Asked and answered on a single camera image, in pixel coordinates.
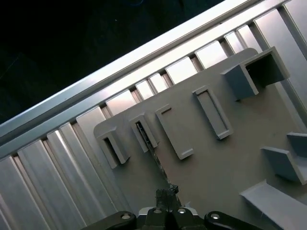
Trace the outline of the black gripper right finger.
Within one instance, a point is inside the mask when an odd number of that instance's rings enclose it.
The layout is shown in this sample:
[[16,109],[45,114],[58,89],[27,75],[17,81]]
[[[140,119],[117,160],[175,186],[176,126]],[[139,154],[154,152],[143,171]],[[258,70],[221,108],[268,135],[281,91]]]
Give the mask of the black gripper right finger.
[[204,218],[176,201],[171,208],[172,227],[178,230],[246,230],[247,223],[223,212],[211,211]]

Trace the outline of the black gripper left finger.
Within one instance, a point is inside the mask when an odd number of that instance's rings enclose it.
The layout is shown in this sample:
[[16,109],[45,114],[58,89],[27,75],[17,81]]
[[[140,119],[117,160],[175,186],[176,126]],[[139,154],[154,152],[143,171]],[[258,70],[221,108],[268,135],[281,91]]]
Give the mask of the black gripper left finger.
[[164,230],[168,215],[168,190],[156,191],[156,206],[146,207],[144,212],[136,216],[128,211],[119,211],[97,221],[85,230]]

